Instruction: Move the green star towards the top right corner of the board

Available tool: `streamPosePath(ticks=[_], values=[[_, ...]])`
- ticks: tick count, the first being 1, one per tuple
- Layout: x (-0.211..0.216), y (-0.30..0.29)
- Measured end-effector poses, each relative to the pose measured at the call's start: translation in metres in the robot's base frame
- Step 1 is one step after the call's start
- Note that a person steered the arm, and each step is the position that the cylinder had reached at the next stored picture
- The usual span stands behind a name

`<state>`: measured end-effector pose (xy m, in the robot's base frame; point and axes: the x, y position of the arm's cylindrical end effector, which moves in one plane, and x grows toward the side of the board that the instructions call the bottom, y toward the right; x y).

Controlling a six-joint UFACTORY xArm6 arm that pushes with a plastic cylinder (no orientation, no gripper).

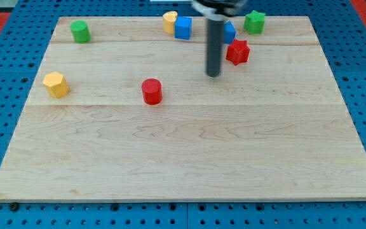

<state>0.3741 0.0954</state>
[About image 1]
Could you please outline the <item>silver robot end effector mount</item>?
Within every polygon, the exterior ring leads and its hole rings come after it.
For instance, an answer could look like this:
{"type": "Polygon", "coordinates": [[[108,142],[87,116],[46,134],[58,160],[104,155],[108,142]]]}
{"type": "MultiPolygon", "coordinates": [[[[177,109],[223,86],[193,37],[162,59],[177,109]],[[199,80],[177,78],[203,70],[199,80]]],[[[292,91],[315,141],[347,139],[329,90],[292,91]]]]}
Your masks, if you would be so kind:
{"type": "Polygon", "coordinates": [[[223,21],[235,17],[247,5],[247,0],[192,0],[191,6],[204,17],[223,21]]]}

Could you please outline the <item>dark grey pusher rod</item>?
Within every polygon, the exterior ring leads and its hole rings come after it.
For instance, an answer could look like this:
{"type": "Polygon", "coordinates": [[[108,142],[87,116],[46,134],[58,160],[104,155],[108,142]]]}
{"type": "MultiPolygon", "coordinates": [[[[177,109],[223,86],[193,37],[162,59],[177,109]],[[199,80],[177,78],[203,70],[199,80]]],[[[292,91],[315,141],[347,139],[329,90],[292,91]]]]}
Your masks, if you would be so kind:
{"type": "Polygon", "coordinates": [[[220,74],[223,42],[224,22],[208,19],[206,74],[209,77],[217,77],[220,74]]]}

